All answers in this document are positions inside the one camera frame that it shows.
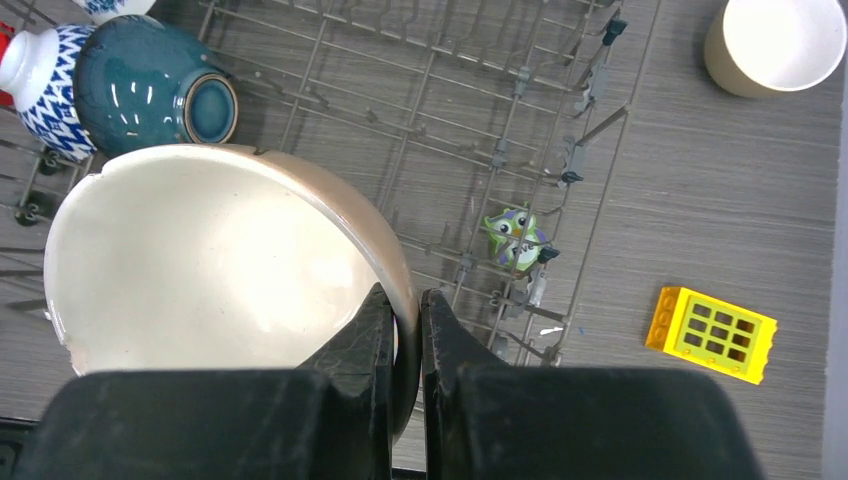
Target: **bowl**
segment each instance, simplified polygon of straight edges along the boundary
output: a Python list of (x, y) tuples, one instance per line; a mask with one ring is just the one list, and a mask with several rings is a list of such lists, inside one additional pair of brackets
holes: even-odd
[(830, 76), (847, 31), (838, 0), (730, 0), (710, 26), (704, 59), (728, 92), (772, 97)]
[(396, 316), (395, 438), (418, 389), (418, 299), (379, 211), (328, 171), (232, 145), (138, 150), (51, 225), (48, 310), (74, 370), (295, 367), (380, 282)]

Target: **teal bowl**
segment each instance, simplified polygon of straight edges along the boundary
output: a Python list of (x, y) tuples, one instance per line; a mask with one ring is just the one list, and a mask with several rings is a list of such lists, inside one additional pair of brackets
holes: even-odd
[(238, 98), (209, 48), (143, 15), (101, 25), (80, 52), (74, 98), (80, 123), (107, 157), (156, 145), (224, 143)]

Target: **wooden surface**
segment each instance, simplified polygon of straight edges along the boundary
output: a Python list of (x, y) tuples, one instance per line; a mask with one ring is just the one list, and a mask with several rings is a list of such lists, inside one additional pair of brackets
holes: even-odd
[[(40, 4), (60, 20), (78, 15), (71, 11), (75, 8), (71, 2)], [(616, 43), (613, 79), (601, 114), (620, 106), (629, 94), (654, 4), (631, 2), (625, 9), (623, 18), (630, 26)], [(268, 12), (272, 8), (256, 5)], [(731, 97), (710, 82), (700, 55), (701, 39), (721, 2), (669, 0), (665, 5), (563, 362), (689, 368), (642, 346), (653, 303), (664, 285), (685, 285), (772, 316), (779, 321), (779, 331), (763, 384), (712, 377), (736, 404), (770, 478), (816, 478), (821, 475), (842, 69), (823, 85), (786, 98)], [(175, 7), (166, 0), (160, 8), (161, 18), (196, 31), (199, 20), (193, 7)], [(272, 13), (264, 18), (276, 21)], [(213, 45), (302, 70), (308, 43), (281, 40), (264, 31), (248, 33), (247, 26), (235, 21), (215, 28)], [(314, 34), (317, 25), (311, 28)], [(416, 65), (426, 58), (355, 32), (333, 32), (331, 38)], [(434, 68), (447, 72), (456, 67), (439, 63)], [(322, 53), (316, 72), (321, 79), (379, 91), (401, 102), (409, 101), (418, 81), (414, 75), (392, 75), (338, 52)], [(457, 75), (487, 81), (476, 72)], [(447, 86), (433, 89), (427, 111), (458, 121), (472, 122), (503, 108)], [(285, 107), (267, 101), (243, 102), (236, 141), (273, 146), (287, 115)], [(4, 117), (3, 137), (26, 139), (15, 122)], [(492, 115), (492, 125), (498, 122), (502, 117)], [(542, 119), (530, 119), (515, 130), (519, 137), (537, 141), (547, 133), (545, 127)], [(296, 129), (295, 153), (328, 166), (370, 198), (380, 198), (396, 141), (363, 135), (315, 116), (298, 119)], [(564, 253), (552, 267), (545, 308), (564, 311), (568, 306), (614, 146), (612, 133), (592, 147), (586, 181), (572, 192), (565, 227), (557, 238)], [(3, 168), (3, 173), (20, 176), (26, 175), (28, 166), (9, 152)], [(401, 211), (398, 229), (438, 239), (441, 225), (456, 221), (458, 212), (468, 208), (469, 196), (480, 195), (480, 175), (430, 152), (410, 150), (401, 188), (393, 197)], [(18, 187), (0, 188), (2, 199), (9, 200)], [(502, 183), (496, 188), (500, 196), (522, 201), (521, 189), (526, 187)], [(465, 218), (458, 230), (470, 222)], [(43, 244), (46, 232), (41, 226), (21, 230), (8, 216), (0, 219), (0, 229), (3, 243), (15, 246)], [(464, 241), (464, 235), (460, 232), (456, 240)], [(425, 271), (449, 270), (448, 265), (414, 252), (410, 260)], [(20, 297), (12, 292), (3, 295), (0, 299)], [(550, 326), (539, 322), (534, 329), (543, 345), (554, 340), (554, 335), (538, 336)], [(507, 327), (521, 329), (518, 324)], [(49, 323), (0, 318), (0, 415), (37, 418), (71, 376)], [(395, 448), (395, 462), (423, 468), (423, 439), (423, 424), (413, 420)]]

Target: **blue zigzag pattern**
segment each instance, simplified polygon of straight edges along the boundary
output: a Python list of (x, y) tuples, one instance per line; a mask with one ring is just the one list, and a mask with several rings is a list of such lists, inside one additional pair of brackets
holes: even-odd
[(93, 13), (118, 13), (118, 7), (123, 7), (127, 0), (86, 0), (85, 11)]
[(62, 25), (59, 57), (50, 83), (29, 110), (19, 112), (27, 130), (70, 160), (82, 162), (95, 151), (74, 110), (74, 65), (80, 49), (94, 32), (91, 25)]

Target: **yellow toy block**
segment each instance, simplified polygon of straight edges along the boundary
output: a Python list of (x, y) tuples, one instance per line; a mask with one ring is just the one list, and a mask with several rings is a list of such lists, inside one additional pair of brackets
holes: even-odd
[(777, 321), (684, 287), (660, 293), (645, 346), (759, 385)]

